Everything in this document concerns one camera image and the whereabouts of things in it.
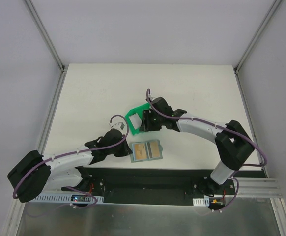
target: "metal frame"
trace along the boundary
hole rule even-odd
[[[238,72],[242,68],[242,65],[245,63],[246,59],[248,58],[249,54],[251,53],[252,49],[255,47],[255,45],[258,43],[258,40],[261,38],[261,36],[264,33],[264,30],[268,26],[270,20],[273,18],[274,14],[278,10],[279,6],[283,0],[274,0],[273,4],[271,5],[270,9],[266,13],[262,23],[260,24],[259,28],[257,29],[256,33],[254,34],[252,40],[250,41],[247,49],[245,50],[245,53],[241,57],[238,66],[234,69],[236,79],[238,82],[238,87],[242,96],[243,105],[245,107],[246,115],[248,118],[249,126],[253,133],[253,140],[256,142],[256,136],[255,132],[252,126],[251,118],[250,118],[250,112],[249,107],[247,105],[247,101],[244,96],[243,89],[240,84],[240,80],[238,78]],[[52,121],[56,112],[57,103],[59,101],[60,93],[62,90],[62,86],[64,83],[67,66],[65,66],[57,53],[54,44],[52,43],[39,15],[37,10],[35,9],[33,3],[31,0],[24,0],[24,3],[29,10],[30,15],[32,16],[32,19],[34,23],[36,24],[38,31],[40,32],[43,40],[46,43],[46,46],[50,53],[52,54],[55,62],[57,63],[58,67],[61,70],[61,76],[58,80],[57,88],[55,91],[55,94],[53,96],[49,112],[46,118],[46,121],[44,123],[44,128],[41,134],[41,138],[39,140],[38,144],[38,150],[40,152],[43,152],[46,146],[46,142],[48,139],[48,135],[50,132],[50,128],[52,125]],[[276,179],[269,179],[269,178],[239,178],[239,193],[238,197],[262,197],[262,198],[270,198],[272,202],[272,206],[275,212],[275,216],[277,219],[277,223],[281,232],[281,235],[286,236],[286,207],[284,200],[282,198],[282,194],[280,192],[278,183]],[[12,203],[12,207],[10,209],[8,220],[6,222],[6,225],[3,229],[2,235],[7,236],[15,236],[20,224],[20,220],[22,217],[22,213],[24,210],[25,204],[20,203],[18,200],[14,200]]]

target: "white table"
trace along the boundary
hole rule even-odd
[[[45,153],[64,153],[109,131],[114,114],[162,96],[176,110],[212,121],[241,123],[251,137],[248,120],[231,66],[155,64],[70,64]],[[131,163],[130,156],[108,156],[92,167],[214,169],[220,161],[216,146],[200,137],[162,128],[133,136],[128,142],[159,139],[163,159]],[[256,151],[247,163],[258,164]],[[245,167],[246,170],[259,168]]]

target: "white table surface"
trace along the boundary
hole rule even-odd
[[[72,151],[103,136],[110,129],[111,116],[126,115],[146,103],[147,88],[152,97],[165,98],[173,110],[181,108],[215,122],[234,119],[252,136],[231,66],[70,64],[45,153]],[[127,141],[152,139],[159,139],[163,146],[162,160],[131,163],[130,156],[110,155],[92,167],[214,169],[220,161],[210,141],[166,128],[135,136],[130,133]],[[259,163],[256,151],[247,163]]]

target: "perforated metal strip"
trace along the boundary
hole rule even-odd
[[[72,193],[41,193],[36,198],[31,200],[31,203],[77,203],[71,201],[72,195],[80,195],[80,194],[72,194]],[[97,199],[97,204],[104,203],[104,197],[94,196]],[[94,199],[91,197],[85,197],[85,201],[78,202],[79,204],[89,204],[93,203]]]

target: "white wall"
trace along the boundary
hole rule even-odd
[[[236,66],[273,0],[33,0],[69,63]]]
[[[12,201],[8,172],[36,148],[59,69],[21,0],[0,0],[0,233]]]
[[[286,201],[286,1],[239,74],[268,170]]]

